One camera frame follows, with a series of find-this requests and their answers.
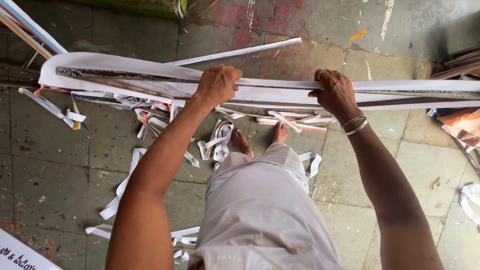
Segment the tiled floor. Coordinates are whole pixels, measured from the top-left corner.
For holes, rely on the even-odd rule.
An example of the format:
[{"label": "tiled floor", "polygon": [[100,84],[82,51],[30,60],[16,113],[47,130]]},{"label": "tiled floor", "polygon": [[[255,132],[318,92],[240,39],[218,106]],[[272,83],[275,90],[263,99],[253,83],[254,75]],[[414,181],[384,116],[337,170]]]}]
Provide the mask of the tiled floor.
[{"label": "tiled floor", "polygon": [[[203,70],[214,64],[232,64],[253,78],[312,80],[317,68],[331,68],[342,70],[352,81],[362,81],[368,79],[368,62],[373,80],[428,79],[432,65],[427,59],[441,55],[442,49],[452,52],[478,42],[469,34],[470,28],[458,31],[459,25],[475,21],[464,8],[466,0],[457,1],[455,7],[447,0],[397,1],[384,40],[385,1],[257,1],[252,7],[251,32],[245,17],[247,0],[219,1],[204,16],[181,23],[71,1],[15,2],[68,51],[166,62],[287,37],[304,38],[301,44],[190,66]],[[471,11],[478,9],[478,4],[469,5]],[[437,12],[445,10],[448,16],[437,17]],[[427,17],[419,15],[424,11],[428,11]],[[442,27],[444,35],[438,35]],[[350,39],[361,30],[367,33]],[[2,61],[23,64],[30,51],[18,37],[0,34]],[[37,57],[33,68],[42,62]],[[2,78],[24,76],[0,72]],[[63,110],[71,106],[69,96],[47,91],[43,95]],[[85,101],[77,105],[87,116],[88,130],[73,131],[17,89],[0,88],[1,227],[62,268],[101,270],[108,241],[87,236],[84,228],[113,224],[114,217],[105,221],[98,213],[115,197],[116,187],[127,175],[132,150],[149,147],[154,137],[148,133],[144,141],[137,139],[140,123],[132,111]],[[266,114],[259,108],[229,108]],[[365,114],[419,197],[445,269],[476,269],[474,252],[480,249],[477,226],[457,201],[459,189],[471,182],[480,183],[480,178],[452,138],[425,115],[425,110]],[[210,113],[194,138],[208,140],[217,118],[221,118],[218,113]],[[250,117],[233,123],[260,156],[273,137],[274,127],[259,125]],[[353,149],[337,123],[328,127],[326,134],[290,132],[286,143],[299,154],[315,150],[323,158],[318,175],[309,183],[310,196],[325,219],[342,265],[349,270],[380,269],[380,233]],[[231,142],[228,147],[236,151]],[[199,225],[203,218],[203,197],[213,162],[201,160],[197,150],[196,141],[191,142],[189,151],[200,161],[200,168],[184,160],[167,192],[172,230]],[[440,177],[440,185],[431,190],[430,181],[436,177]],[[45,245],[52,240],[54,249],[47,251]],[[177,270],[185,268],[185,263],[175,264]]]}]

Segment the silver bangle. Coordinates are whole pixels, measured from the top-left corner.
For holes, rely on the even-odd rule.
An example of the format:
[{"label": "silver bangle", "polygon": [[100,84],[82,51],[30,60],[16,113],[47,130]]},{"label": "silver bangle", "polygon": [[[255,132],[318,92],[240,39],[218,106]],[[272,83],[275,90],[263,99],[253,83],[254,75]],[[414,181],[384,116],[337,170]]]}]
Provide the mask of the silver bangle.
[{"label": "silver bangle", "polygon": [[345,132],[345,130],[342,129],[342,133],[343,133],[344,135],[347,135],[347,136],[348,136],[348,135],[355,134],[355,133],[357,133],[358,131],[362,130],[362,128],[364,128],[367,124],[368,124],[368,120],[367,120],[367,118],[365,118],[365,121],[364,121],[359,127],[357,127],[356,129],[354,129],[354,130],[352,130],[352,131],[350,131],[350,132]]},{"label": "silver bangle", "polygon": [[353,118],[352,120],[346,122],[345,124],[341,125],[340,127],[343,129],[344,127],[346,127],[346,125],[348,125],[348,124],[350,124],[350,123],[353,123],[353,122],[355,122],[355,121],[358,121],[358,120],[360,120],[360,119],[367,119],[367,117],[365,117],[365,114],[362,114],[361,116],[355,117],[355,118]]}]

